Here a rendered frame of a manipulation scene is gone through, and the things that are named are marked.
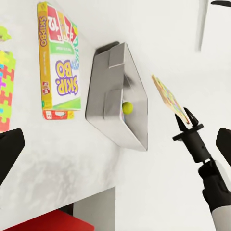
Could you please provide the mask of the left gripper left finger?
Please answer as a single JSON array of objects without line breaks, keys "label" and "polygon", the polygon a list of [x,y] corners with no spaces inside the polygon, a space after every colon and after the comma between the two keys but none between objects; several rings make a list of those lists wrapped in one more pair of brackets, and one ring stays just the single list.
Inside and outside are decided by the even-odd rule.
[{"label": "left gripper left finger", "polygon": [[25,147],[21,128],[0,133],[0,186]]}]

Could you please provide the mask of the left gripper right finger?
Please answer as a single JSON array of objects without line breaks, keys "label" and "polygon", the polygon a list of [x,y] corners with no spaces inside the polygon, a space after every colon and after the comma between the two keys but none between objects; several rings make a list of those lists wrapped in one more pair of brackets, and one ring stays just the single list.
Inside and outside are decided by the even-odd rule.
[{"label": "left gripper right finger", "polygon": [[229,166],[231,166],[231,130],[219,128],[216,146]]}]

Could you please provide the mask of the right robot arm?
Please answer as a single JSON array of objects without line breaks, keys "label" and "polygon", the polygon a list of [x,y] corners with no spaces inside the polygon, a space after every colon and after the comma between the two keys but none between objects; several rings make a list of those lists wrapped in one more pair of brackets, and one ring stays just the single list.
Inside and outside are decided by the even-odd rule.
[{"label": "right robot arm", "polygon": [[[202,194],[209,203],[216,231],[231,231],[231,181],[225,167],[212,158],[199,135],[198,130],[204,128],[203,124],[198,125],[199,120],[190,110],[185,107],[184,109],[193,128],[188,130],[182,119],[175,114],[180,131],[184,132],[173,137],[173,140],[181,140],[185,143],[195,163],[203,162],[198,173],[203,178],[205,189],[202,190]],[[207,159],[210,161],[205,162]]]}]

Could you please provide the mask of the tennis ball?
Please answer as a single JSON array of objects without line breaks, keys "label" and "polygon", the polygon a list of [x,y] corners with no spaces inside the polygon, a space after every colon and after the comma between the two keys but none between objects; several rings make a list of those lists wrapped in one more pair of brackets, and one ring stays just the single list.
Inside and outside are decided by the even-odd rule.
[{"label": "tennis ball", "polygon": [[133,110],[133,105],[130,102],[125,102],[122,104],[123,114],[130,114]]}]

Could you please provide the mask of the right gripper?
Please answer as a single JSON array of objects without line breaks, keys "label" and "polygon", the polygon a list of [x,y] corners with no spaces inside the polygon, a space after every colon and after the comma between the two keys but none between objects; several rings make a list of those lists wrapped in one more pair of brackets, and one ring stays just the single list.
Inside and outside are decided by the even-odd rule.
[{"label": "right gripper", "polygon": [[203,140],[201,139],[199,132],[198,132],[198,130],[204,128],[204,126],[202,123],[198,125],[199,120],[191,113],[190,110],[188,110],[185,107],[184,109],[193,125],[192,126],[193,128],[188,130],[188,128],[186,128],[186,126],[184,125],[182,119],[180,119],[178,115],[175,114],[180,131],[184,131],[184,132],[181,133],[180,135],[173,137],[173,140],[183,141],[186,147],[188,148],[189,152],[194,153],[205,147],[205,144]]}]

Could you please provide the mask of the jigsaw puzzle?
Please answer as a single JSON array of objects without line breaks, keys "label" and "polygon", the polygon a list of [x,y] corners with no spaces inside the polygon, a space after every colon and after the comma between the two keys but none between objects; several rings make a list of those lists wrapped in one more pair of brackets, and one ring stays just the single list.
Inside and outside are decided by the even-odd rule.
[{"label": "jigsaw puzzle", "polygon": [[[12,39],[7,31],[8,29],[0,25],[0,41]],[[0,51],[0,133],[9,131],[15,69],[16,59],[13,58],[13,52]]]},{"label": "jigsaw puzzle", "polygon": [[164,104],[169,107],[174,113],[176,113],[178,117],[182,119],[187,125],[189,125],[190,123],[186,115],[182,111],[180,105],[178,104],[171,91],[166,88],[166,86],[160,81],[159,78],[152,76],[152,80],[154,81],[154,84],[156,85]]}]

